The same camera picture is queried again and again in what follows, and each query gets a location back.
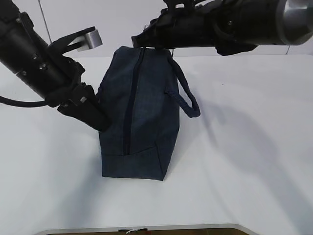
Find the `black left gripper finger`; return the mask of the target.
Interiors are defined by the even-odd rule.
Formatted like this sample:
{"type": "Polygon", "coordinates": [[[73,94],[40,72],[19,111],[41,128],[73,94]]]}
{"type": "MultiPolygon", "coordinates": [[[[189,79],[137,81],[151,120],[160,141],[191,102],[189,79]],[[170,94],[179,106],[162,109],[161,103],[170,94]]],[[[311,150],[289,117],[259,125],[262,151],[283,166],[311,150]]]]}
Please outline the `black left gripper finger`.
{"type": "Polygon", "coordinates": [[[91,85],[80,84],[72,90],[69,100],[57,108],[58,112],[75,118],[89,127],[104,132],[110,126],[110,119],[100,107],[91,85]]]}

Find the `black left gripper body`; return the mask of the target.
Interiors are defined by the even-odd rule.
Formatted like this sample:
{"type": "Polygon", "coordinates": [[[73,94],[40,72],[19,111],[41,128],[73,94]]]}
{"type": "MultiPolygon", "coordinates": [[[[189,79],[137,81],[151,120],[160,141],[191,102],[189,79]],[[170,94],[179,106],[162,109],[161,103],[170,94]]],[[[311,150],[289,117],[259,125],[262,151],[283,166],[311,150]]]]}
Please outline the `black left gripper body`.
{"type": "Polygon", "coordinates": [[[69,57],[66,59],[72,72],[70,82],[49,93],[45,101],[49,107],[57,107],[60,113],[75,113],[88,101],[94,102],[94,89],[91,85],[81,82],[81,76],[85,72],[83,66],[69,57]]]}

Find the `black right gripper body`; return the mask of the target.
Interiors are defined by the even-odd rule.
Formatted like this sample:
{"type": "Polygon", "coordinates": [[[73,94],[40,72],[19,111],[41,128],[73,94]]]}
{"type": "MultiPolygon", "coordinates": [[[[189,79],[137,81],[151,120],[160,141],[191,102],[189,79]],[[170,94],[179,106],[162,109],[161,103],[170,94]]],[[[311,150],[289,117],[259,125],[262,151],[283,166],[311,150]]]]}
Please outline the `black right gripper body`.
{"type": "Polygon", "coordinates": [[[177,7],[162,9],[160,16],[152,19],[143,32],[131,37],[133,47],[178,48],[175,36],[177,18],[177,7]]]}

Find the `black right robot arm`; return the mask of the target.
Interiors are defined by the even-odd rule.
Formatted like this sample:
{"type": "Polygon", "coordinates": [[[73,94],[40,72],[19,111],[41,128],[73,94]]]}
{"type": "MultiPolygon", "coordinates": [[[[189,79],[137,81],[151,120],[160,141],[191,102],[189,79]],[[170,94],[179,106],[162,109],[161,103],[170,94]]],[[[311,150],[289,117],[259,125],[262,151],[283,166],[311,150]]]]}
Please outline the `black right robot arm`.
{"type": "Polygon", "coordinates": [[[229,56],[262,45],[301,45],[312,35],[310,0],[168,0],[132,43],[165,49],[214,47],[229,56]]]}

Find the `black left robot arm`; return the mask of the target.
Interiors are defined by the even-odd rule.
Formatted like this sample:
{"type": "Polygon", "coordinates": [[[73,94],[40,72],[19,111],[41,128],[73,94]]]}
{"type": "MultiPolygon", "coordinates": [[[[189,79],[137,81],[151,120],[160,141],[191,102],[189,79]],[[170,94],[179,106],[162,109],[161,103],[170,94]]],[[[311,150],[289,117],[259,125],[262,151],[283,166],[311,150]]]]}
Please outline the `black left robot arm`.
{"type": "Polygon", "coordinates": [[[64,54],[102,45],[95,27],[64,36],[47,44],[34,30],[26,12],[11,0],[0,2],[0,62],[42,100],[17,101],[5,97],[0,102],[21,108],[49,106],[97,131],[106,131],[110,120],[99,105],[91,85],[81,81],[83,66],[64,54]]]}

